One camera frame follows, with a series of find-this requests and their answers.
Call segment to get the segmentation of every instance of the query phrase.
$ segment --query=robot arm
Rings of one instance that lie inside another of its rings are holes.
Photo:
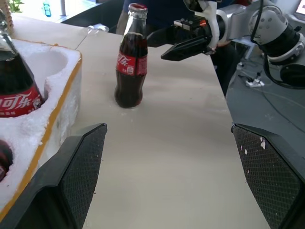
[[[175,44],[162,59],[180,61],[200,53],[209,55],[218,42],[250,36],[265,53],[265,73],[274,83],[305,89],[305,37],[292,28],[272,2],[259,0],[248,7],[231,5],[219,10],[215,1],[184,0],[184,3],[194,11],[191,18],[175,21],[171,28],[148,37],[152,47]],[[188,32],[188,39],[175,42],[179,30]],[[269,63],[281,67],[282,81],[270,75]]]

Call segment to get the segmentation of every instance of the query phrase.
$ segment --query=water bottle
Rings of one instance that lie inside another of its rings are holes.
[[[43,10],[44,10],[44,14],[48,18],[52,16],[49,0],[43,0]]]

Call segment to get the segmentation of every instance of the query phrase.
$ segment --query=cable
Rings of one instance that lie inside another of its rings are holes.
[[[259,24],[259,22],[261,20],[261,17],[262,17],[263,7],[264,7],[264,0],[260,0],[260,7],[259,7],[259,11],[258,11],[258,16],[257,16],[256,22],[255,22],[253,32],[251,34],[251,42],[255,43],[255,44],[257,44],[257,42],[254,40],[254,37],[255,37],[255,34],[256,34],[256,31],[257,31],[257,28],[258,28],[258,24]]]
[[[278,97],[278,98],[283,99],[283,100],[287,100],[288,102],[290,102],[290,103],[292,103],[292,104],[294,104],[294,105],[296,105],[296,106],[299,106],[299,107],[305,109],[305,106],[303,106],[302,104],[297,103],[297,102],[296,102],[295,100],[293,100],[293,99],[287,98],[286,96],[282,96],[282,95],[279,95],[279,94],[276,94],[276,93],[273,93],[273,92],[262,91],[262,90],[259,90],[259,89],[256,89],[256,88],[252,88],[252,89],[255,90],[255,91],[258,91],[258,92],[263,92],[263,93],[265,93],[265,94],[269,94],[269,95]]]
[[[283,117],[286,121],[288,121],[291,125],[293,125],[296,129],[298,129],[299,131],[301,131],[302,133],[305,134],[305,131],[302,130],[300,127],[298,127],[296,124],[294,124],[289,118],[287,118],[285,115],[283,115],[273,104],[272,102],[267,98],[267,96],[265,95],[264,92],[262,92],[263,97],[265,98],[265,100],[272,106],[272,108],[281,116]]]

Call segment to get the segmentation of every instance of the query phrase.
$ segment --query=person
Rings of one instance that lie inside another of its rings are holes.
[[[223,0],[218,8],[228,6],[232,3],[247,5],[249,0]],[[188,18],[194,12],[189,11],[183,0],[124,0],[123,10],[117,24],[117,34],[123,35],[128,20],[128,6],[130,3],[144,4],[148,9],[146,35],[169,27],[174,20]],[[216,74],[226,96],[229,83],[233,77],[240,57],[230,42],[218,43],[215,54],[211,55],[212,62],[216,67]]]

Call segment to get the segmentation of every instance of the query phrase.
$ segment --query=red label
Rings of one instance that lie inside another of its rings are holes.
[[[0,118],[17,117],[37,110],[42,97],[33,85],[28,90],[10,95],[0,95]]]
[[[200,26],[206,26],[206,20],[202,20],[202,21],[200,21]]]
[[[125,75],[134,76],[137,75],[145,75],[147,74],[147,55],[141,58],[126,56],[119,53],[118,61],[116,64],[116,68],[118,71]]]

